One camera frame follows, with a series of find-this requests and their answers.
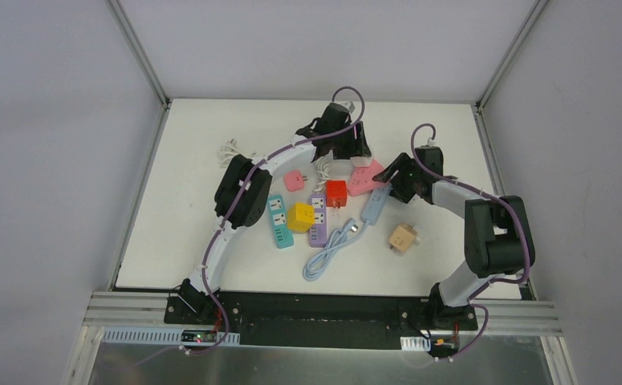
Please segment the small pink plug adapter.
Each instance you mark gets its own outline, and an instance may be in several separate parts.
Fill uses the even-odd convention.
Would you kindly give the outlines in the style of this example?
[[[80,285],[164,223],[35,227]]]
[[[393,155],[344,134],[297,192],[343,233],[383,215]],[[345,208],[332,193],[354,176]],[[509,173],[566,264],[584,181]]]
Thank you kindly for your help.
[[[302,191],[306,187],[307,177],[299,170],[293,170],[283,176],[283,183],[290,193]]]

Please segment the beige cube adapter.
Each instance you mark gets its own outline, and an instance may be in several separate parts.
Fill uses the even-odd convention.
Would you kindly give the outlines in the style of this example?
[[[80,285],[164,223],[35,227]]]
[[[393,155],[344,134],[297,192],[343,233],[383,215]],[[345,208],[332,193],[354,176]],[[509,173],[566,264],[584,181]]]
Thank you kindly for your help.
[[[419,229],[415,225],[407,223],[400,223],[388,238],[389,248],[398,253],[406,253],[421,242]]]

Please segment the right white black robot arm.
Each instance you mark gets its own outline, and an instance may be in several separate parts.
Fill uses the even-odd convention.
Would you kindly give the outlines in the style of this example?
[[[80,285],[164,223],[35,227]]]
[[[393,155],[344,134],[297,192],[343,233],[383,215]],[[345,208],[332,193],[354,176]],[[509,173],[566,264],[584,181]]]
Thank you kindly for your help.
[[[444,329],[473,310],[471,301],[490,284],[524,283],[535,262],[535,247],[523,200],[496,197],[443,174],[444,156],[436,146],[402,152],[374,181],[391,186],[391,196],[403,203],[420,197],[447,209],[464,221],[464,261],[444,281],[434,285],[423,315]]]

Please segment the light blue power strip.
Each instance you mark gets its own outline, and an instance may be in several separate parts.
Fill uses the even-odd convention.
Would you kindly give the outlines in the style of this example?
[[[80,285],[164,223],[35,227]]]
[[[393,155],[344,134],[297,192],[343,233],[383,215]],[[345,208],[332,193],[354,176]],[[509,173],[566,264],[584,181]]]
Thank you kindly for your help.
[[[360,214],[360,219],[363,223],[374,225],[378,221],[391,190],[392,186],[390,184],[385,184],[372,190]]]

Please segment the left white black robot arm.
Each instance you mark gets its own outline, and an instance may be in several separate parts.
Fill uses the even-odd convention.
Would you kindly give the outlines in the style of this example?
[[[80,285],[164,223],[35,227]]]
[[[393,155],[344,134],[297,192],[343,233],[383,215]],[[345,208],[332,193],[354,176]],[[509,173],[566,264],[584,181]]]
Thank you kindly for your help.
[[[298,166],[334,152],[341,160],[371,155],[362,115],[352,117],[346,104],[330,102],[323,114],[298,129],[281,148],[256,157],[236,155],[226,169],[215,201],[213,234],[195,270],[181,283],[177,297],[196,324],[206,324],[222,305],[215,295],[229,243],[264,214],[272,183]]]

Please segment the teal power strip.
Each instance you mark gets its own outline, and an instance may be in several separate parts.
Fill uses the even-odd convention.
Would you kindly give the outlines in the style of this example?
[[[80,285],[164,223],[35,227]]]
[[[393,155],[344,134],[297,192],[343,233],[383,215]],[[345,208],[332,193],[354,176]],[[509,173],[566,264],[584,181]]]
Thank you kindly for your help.
[[[294,237],[287,227],[286,206],[281,195],[271,195],[267,200],[274,242],[278,249],[290,248],[294,245]]]

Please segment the yellow cube adapter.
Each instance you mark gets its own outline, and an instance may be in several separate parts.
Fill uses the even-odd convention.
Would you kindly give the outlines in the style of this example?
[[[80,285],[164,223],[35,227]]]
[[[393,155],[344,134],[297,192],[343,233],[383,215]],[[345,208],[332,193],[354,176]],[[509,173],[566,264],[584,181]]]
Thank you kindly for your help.
[[[305,233],[315,224],[315,210],[312,205],[296,202],[287,211],[287,228],[296,233]]]

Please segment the white cube adapter with picture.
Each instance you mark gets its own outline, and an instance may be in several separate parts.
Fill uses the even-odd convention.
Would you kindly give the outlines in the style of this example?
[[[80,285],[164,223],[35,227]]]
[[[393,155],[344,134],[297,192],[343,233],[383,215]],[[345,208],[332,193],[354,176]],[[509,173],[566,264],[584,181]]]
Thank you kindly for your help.
[[[373,158],[371,156],[354,156],[350,161],[356,168],[366,168],[372,164]]]

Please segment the red cube adapter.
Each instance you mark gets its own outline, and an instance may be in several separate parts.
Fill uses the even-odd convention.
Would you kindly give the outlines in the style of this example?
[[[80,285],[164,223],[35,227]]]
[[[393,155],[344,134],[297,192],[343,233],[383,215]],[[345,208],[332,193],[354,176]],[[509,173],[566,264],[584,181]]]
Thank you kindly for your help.
[[[348,190],[345,180],[328,180],[325,184],[325,195],[327,206],[331,208],[342,208],[348,202]]]

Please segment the purple power strip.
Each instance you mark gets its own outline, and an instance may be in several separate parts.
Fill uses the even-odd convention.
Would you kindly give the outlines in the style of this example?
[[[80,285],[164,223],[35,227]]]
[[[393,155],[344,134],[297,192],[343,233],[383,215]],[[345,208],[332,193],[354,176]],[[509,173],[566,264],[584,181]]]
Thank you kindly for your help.
[[[322,193],[310,196],[314,209],[314,224],[308,231],[308,243],[311,248],[324,248],[327,244],[327,201]]]

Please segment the pink triangular power socket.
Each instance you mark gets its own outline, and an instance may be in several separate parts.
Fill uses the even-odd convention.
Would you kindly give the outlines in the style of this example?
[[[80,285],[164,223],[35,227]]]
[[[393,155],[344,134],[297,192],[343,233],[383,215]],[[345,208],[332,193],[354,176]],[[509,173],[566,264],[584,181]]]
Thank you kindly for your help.
[[[347,182],[348,195],[357,197],[384,186],[384,183],[373,180],[375,175],[383,171],[384,166],[377,160],[373,160],[369,166],[354,167],[353,173]]]

